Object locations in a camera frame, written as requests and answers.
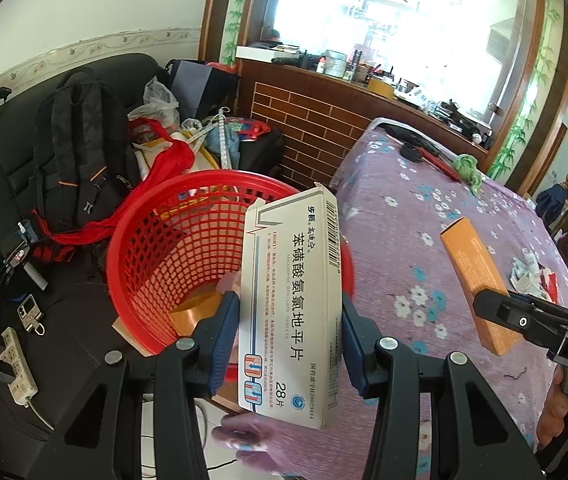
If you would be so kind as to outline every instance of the measuring tape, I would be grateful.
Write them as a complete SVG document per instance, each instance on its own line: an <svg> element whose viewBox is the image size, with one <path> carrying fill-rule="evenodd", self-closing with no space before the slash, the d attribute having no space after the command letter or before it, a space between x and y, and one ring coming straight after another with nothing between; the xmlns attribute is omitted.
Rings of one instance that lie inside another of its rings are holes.
<svg viewBox="0 0 568 480"><path fill-rule="evenodd" d="M222 170L230 170L231 163L228 160L228 148L226 147L226 117L224 113L230 112L230 108L219 108L217 124L219 130L219 156L222 159Z"/></svg>

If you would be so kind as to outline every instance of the amlodipine besylate tablets box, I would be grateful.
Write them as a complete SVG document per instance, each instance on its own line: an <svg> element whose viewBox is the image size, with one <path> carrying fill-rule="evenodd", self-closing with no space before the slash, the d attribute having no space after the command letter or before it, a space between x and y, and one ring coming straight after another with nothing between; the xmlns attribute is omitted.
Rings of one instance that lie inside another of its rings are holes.
<svg viewBox="0 0 568 480"><path fill-rule="evenodd" d="M337 417L341 262L337 201L324 186L245 216L239 404L308 428Z"/></svg>

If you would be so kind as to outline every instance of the person's hand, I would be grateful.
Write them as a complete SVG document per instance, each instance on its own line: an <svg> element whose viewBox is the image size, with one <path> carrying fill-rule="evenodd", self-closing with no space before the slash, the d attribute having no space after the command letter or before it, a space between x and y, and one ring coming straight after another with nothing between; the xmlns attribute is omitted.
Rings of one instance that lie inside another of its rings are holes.
<svg viewBox="0 0 568 480"><path fill-rule="evenodd" d="M547 446L553 438L564 431L564 417L568 413L568 397L562 392L564 370L555 369L553 382L546 394L546 402L538 422L538 439L541 446Z"/></svg>
<svg viewBox="0 0 568 480"><path fill-rule="evenodd" d="M279 476L300 473L286 456L290 443L276 438L276 428L265 416L251 412L226 415L211 436L218 446L237 450L237 460L251 469Z"/></svg>

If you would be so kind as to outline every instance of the orange paper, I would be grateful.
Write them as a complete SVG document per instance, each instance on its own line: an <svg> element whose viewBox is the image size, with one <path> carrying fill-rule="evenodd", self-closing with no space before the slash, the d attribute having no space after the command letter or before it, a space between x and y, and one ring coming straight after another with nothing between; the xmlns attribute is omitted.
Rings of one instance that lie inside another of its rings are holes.
<svg viewBox="0 0 568 480"><path fill-rule="evenodd" d="M173 328L180 336L190 336L199 320L212 317L222 303L222 295L208 292L185 301L169 313Z"/></svg>
<svg viewBox="0 0 568 480"><path fill-rule="evenodd" d="M475 295L485 288L508 294L504 280L495 267L486 246L468 218L460 218L453 222L442 231L440 238L458 275L462 290L464 290L480 343L495 355L506 354L515 343L522 339L522 336L517 332L478 318L473 310Z"/></svg>

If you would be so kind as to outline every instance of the power strip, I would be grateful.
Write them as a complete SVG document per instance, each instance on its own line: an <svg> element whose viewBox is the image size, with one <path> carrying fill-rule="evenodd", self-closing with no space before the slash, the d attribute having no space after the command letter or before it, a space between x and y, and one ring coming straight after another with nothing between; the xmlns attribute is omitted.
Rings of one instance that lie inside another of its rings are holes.
<svg viewBox="0 0 568 480"><path fill-rule="evenodd" d="M21 350L17 332L12 327L7 327L1 333L6 349L0 354L0 359L7 362L13 369L15 380L8 385L10 394L17 404L25 406L38 391L33 374L26 364L26 358Z"/></svg>

